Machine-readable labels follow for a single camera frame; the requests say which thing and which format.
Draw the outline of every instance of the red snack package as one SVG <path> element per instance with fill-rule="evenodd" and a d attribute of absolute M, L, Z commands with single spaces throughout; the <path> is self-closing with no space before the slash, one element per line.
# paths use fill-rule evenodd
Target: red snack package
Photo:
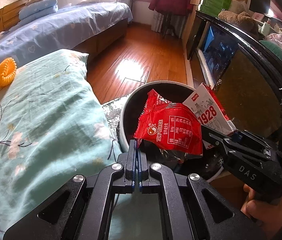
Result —
<path fill-rule="evenodd" d="M 155 90 L 148 93 L 135 138 L 155 143 L 160 149 L 202 154 L 201 125 L 182 103 L 171 103 Z"/>

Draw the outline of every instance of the stuffed toy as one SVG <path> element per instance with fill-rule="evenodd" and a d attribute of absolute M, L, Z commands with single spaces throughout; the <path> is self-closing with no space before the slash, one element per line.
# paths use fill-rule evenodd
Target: stuffed toy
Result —
<path fill-rule="evenodd" d="M 257 22 L 247 12 L 236 14 L 230 11 L 222 11 L 219 13 L 219 18 L 248 34 L 252 34 L 251 36 L 254 38 L 258 37 Z"/>

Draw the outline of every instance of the teal pillowcase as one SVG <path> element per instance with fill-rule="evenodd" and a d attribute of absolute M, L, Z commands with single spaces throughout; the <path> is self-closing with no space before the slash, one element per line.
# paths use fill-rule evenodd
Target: teal pillowcase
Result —
<path fill-rule="evenodd" d="M 71 177 L 97 174 L 121 153 L 86 81 L 87 56 L 58 50 L 0 88 L 0 239 Z"/>

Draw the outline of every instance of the hardwood floor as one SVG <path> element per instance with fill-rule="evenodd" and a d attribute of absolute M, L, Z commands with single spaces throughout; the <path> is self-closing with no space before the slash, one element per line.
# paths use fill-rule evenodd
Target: hardwood floor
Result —
<path fill-rule="evenodd" d="M 181 39 L 169 35 L 162 39 L 150 26 L 132 23 L 125 37 L 88 64 L 86 80 L 101 104 L 151 81 L 186 84 Z"/>

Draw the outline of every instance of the orange toy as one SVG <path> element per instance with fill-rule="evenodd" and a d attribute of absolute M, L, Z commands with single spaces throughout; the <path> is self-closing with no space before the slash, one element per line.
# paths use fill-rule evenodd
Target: orange toy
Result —
<path fill-rule="evenodd" d="M 16 63 L 11 57 L 6 58 L 0 64 L 0 87 L 5 87 L 12 83 L 15 78 Z"/>

